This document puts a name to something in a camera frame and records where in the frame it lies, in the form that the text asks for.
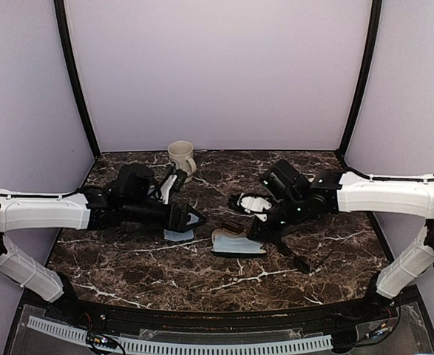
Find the brown tortoiseshell sunglasses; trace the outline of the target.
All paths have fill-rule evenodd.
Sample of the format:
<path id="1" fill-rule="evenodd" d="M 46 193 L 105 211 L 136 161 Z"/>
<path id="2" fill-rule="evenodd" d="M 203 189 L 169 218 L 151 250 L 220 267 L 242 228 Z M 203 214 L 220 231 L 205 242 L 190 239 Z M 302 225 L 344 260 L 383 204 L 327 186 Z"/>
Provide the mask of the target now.
<path id="1" fill-rule="evenodd" d="M 221 223 L 221 228 L 222 230 L 233 235 L 239 235 L 247 232 L 244 226 L 231 220 L 223 220 Z"/>

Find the light blue cleaning cloth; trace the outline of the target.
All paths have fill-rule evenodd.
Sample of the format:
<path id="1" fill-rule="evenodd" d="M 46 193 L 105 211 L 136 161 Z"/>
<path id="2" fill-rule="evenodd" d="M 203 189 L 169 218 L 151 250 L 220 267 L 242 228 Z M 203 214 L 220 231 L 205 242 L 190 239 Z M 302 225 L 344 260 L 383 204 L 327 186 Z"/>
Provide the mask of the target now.
<path id="1" fill-rule="evenodd" d="M 164 230 L 163 236 L 165 240 L 171 241 L 171 242 L 186 242 L 189 240 L 194 239 L 194 232 L 192 230 L 185 231 L 185 232 L 176 232 L 176 231 L 170 231 L 170 230 Z"/>
<path id="2" fill-rule="evenodd" d="M 217 253 L 228 254 L 264 254 L 262 245 L 253 240 L 249 240 L 245 237 L 241 238 L 229 238 L 218 237 L 213 242 L 212 251 Z"/>

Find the black hard glasses case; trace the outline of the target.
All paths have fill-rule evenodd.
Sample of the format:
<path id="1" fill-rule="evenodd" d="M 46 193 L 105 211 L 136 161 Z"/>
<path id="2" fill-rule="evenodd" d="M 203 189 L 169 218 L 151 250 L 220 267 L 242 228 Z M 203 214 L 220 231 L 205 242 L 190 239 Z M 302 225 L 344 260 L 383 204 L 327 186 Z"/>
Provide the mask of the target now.
<path id="1" fill-rule="evenodd" d="M 211 251 L 215 254 L 251 257 L 261 257 L 267 254 L 263 244 L 249 240 L 245 232 L 232 234 L 224 229 L 215 229 L 212 232 L 211 241 Z"/>

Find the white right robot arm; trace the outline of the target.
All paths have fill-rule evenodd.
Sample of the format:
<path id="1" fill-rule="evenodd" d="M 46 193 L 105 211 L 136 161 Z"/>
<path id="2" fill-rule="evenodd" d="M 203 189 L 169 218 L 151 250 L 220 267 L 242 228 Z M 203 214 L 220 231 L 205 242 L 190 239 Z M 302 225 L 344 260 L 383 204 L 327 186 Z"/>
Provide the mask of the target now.
<path id="1" fill-rule="evenodd" d="M 244 194 L 238 205 L 255 216 L 248 238 L 280 243 L 286 226 L 316 220 L 325 214 L 366 212 L 421 218 L 417 236 L 372 281 L 357 314 L 372 321 L 386 300 L 434 264 L 434 173 L 414 176 L 366 175 L 355 169 L 322 171 L 313 179 L 286 160 L 271 166 L 260 178 L 269 195 Z"/>

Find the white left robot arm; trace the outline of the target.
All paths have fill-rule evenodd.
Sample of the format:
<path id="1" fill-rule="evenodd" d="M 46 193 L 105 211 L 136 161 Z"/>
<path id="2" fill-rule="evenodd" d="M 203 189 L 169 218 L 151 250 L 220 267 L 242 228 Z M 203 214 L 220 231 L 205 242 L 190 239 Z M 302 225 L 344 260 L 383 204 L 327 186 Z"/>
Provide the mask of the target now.
<path id="1" fill-rule="evenodd" d="M 0 189 L 0 272 L 55 304 L 66 321 L 79 322 L 84 305 L 76 300 L 67 277 L 37 263 L 7 233 L 33 229 L 97 231 L 125 222 L 181 234 L 193 231 L 205 224 L 205 217 L 189 204 L 171 199 L 186 178 L 183 170 L 170 169 L 159 182 L 149 167 L 133 163 L 122 166 L 104 187 L 83 186 L 56 194 Z"/>

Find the cream ceramic mug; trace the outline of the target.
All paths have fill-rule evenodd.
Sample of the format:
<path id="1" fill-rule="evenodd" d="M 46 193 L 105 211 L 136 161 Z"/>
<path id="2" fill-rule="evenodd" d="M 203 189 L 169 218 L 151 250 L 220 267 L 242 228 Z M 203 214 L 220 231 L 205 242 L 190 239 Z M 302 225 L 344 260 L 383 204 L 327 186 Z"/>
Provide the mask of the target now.
<path id="1" fill-rule="evenodd" d="M 197 164 L 194 160 L 194 145 L 188 141 L 175 141 L 167 148 L 170 161 L 177 169 L 187 174 L 185 183 L 189 183 L 197 171 Z"/>

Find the black frame sunglasses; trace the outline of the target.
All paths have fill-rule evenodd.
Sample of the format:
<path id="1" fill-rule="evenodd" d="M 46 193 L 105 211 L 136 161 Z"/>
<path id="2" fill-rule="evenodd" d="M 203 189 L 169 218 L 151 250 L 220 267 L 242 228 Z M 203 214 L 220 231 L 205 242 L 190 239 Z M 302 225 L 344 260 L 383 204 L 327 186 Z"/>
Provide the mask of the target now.
<path id="1" fill-rule="evenodd" d="M 298 272 L 305 275 L 321 271 L 337 250 L 334 241 L 331 243 L 318 242 L 309 246 L 296 246 L 288 240 L 287 236 L 283 236 L 280 241 L 276 242 L 275 246 L 281 255 L 291 260 Z"/>

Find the right black frame post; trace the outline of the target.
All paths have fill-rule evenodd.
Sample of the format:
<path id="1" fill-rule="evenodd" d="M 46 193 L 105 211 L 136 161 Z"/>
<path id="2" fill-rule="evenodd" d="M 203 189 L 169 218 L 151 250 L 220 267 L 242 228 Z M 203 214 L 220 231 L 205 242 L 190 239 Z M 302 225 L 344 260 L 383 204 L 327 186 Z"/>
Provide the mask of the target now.
<path id="1" fill-rule="evenodd" d="M 370 18 L 367 26 L 365 47 L 363 51 L 362 62 L 360 64 L 358 79 L 356 82 L 356 88 L 353 94 L 352 103 L 350 105 L 350 111 L 347 116 L 345 129 L 342 134 L 342 139 L 340 141 L 338 149 L 336 150 L 337 155 L 341 159 L 344 159 L 347 154 L 356 127 L 356 122 L 359 117 L 362 101 L 365 95 L 373 55 L 376 48 L 376 40 L 382 14 L 382 4 L 382 0 L 372 0 L 371 2 Z"/>

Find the black frame post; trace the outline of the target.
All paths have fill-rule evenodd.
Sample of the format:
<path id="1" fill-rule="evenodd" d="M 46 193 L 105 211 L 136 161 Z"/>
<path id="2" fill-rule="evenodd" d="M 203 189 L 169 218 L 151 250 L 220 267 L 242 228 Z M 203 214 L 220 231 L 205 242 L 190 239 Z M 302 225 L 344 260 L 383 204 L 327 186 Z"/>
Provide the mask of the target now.
<path id="1" fill-rule="evenodd" d="M 358 79 L 356 82 L 356 88 L 353 94 L 352 103 L 350 105 L 350 111 L 347 116 L 345 129 L 342 134 L 342 139 L 340 141 L 338 149 L 336 150 L 337 155 L 341 159 L 344 159 L 347 154 L 356 127 L 356 122 L 359 117 L 362 101 L 365 95 L 373 55 L 376 48 L 376 40 L 382 14 L 382 4 L 382 0 L 372 0 L 371 2 L 370 18 L 367 26 L 365 47 L 363 51 L 362 62 L 360 64 Z"/>
<path id="2" fill-rule="evenodd" d="M 72 94 L 75 100 L 75 105 L 78 110 L 79 118 L 82 128 L 86 135 L 87 143 L 91 150 L 94 159 L 101 156 L 101 151 L 98 145 L 92 121 L 87 109 L 84 92 L 79 78 L 78 67 L 75 61 L 75 55 L 72 47 L 72 37 L 69 31 L 69 24 L 67 21 L 66 3 L 64 0 L 54 0 L 55 18 L 58 27 L 58 33 L 61 42 L 62 53 L 67 68 L 69 83 L 72 88 Z"/>

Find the left black frame post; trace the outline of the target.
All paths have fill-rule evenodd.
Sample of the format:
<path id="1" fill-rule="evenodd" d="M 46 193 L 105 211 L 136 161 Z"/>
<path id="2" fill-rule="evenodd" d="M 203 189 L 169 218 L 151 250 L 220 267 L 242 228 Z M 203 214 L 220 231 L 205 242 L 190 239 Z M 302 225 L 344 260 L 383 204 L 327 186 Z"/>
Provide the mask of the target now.
<path id="1" fill-rule="evenodd" d="M 78 110 L 79 118 L 82 128 L 86 135 L 87 143 L 91 150 L 94 159 L 101 156 L 101 151 L 98 145 L 92 121 L 87 109 L 84 92 L 79 78 L 78 67 L 75 61 L 75 55 L 72 47 L 72 37 L 69 31 L 69 24 L 67 21 L 66 3 L 64 0 L 54 0 L 55 18 L 58 27 L 58 33 L 61 42 L 62 53 L 67 68 L 69 83 L 72 88 L 72 94 L 75 100 L 75 105 Z"/>

